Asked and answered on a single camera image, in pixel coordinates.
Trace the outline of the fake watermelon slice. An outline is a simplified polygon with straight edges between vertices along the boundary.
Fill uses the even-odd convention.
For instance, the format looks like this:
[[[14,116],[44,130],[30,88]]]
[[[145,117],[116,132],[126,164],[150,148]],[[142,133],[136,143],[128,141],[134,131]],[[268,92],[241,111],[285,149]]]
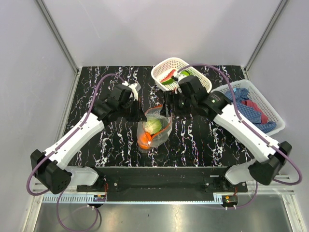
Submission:
[[[171,70],[171,71],[168,73],[168,75],[167,75],[164,79],[162,79],[162,80],[160,81],[160,83],[161,83],[162,85],[170,85],[170,84],[174,83],[175,81],[172,79],[172,76],[174,75],[175,72],[176,72],[175,69]]]

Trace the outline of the clear zip top bag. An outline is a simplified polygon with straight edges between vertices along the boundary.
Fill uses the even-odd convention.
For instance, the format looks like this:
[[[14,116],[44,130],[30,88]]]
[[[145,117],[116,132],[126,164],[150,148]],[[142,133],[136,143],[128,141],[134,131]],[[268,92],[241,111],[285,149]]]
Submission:
[[[150,108],[145,112],[146,121],[140,121],[137,127],[137,143],[141,153],[165,143],[172,131],[172,117],[160,114],[163,105]]]

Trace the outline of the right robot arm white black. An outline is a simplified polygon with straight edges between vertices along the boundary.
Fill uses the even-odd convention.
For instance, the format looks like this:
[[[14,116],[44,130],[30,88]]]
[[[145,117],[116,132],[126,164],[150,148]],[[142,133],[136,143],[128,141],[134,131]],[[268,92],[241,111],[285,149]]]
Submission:
[[[226,129],[251,152],[253,160],[227,168],[219,179],[220,188],[227,192],[249,180],[269,185],[276,180],[292,150],[289,142],[280,143],[269,137],[235,107],[236,102],[222,92],[207,92],[197,77],[188,76],[180,81],[178,90],[165,92],[162,110],[164,116],[192,112],[204,116]]]

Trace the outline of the fake green apple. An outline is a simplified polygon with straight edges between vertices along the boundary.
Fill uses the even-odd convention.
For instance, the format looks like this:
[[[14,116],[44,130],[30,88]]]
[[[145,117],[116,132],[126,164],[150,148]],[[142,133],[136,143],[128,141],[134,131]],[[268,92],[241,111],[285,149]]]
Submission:
[[[181,71],[181,74],[185,76],[190,76],[190,73],[188,71]]]

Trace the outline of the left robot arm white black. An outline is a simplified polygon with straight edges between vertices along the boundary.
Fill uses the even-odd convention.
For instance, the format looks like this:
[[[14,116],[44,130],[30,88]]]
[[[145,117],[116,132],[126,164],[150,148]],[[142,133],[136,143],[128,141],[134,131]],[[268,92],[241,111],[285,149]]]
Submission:
[[[89,140],[119,118],[146,121],[139,90],[138,83],[115,85],[110,93],[95,100],[90,111],[59,141],[43,152],[36,149],[30,156],[36,179],[53,194],[69,186],[89,186],[100,191],[104,187],[102,173],[94,167],[69,166],[69,162]]]

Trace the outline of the fake orange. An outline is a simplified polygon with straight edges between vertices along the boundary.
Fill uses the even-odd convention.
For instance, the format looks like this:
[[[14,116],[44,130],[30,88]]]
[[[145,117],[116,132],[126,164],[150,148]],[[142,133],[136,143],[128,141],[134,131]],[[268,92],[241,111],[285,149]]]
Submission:
[[[142,149],[149,149],[152,137],[148,132],[143,132],[138,138],[139,147]]]

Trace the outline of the fake green cabbage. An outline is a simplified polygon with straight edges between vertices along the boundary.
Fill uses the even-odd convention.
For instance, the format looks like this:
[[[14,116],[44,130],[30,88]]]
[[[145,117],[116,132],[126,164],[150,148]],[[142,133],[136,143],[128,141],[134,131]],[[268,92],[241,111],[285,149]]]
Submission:
[[[159,119],[149,119],[144,123],[144,131],[154,135],[162,130],[162,123]]]

